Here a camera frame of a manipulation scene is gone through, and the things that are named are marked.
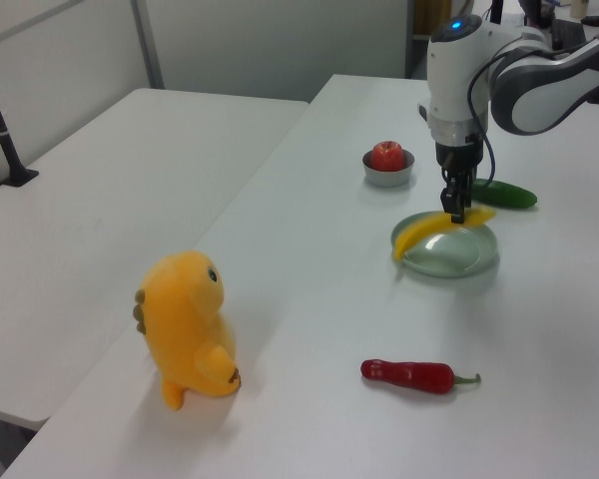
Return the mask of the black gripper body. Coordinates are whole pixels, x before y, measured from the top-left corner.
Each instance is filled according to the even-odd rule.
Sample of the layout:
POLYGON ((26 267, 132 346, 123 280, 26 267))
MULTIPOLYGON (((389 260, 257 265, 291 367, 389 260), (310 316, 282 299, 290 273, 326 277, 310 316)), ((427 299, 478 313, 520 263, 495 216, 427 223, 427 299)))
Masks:
POLYGON ((436 143, 435 156, 446 184, 466 187, 476 177, 477 167, 482 161, 482 141, 463 146, 436 143))

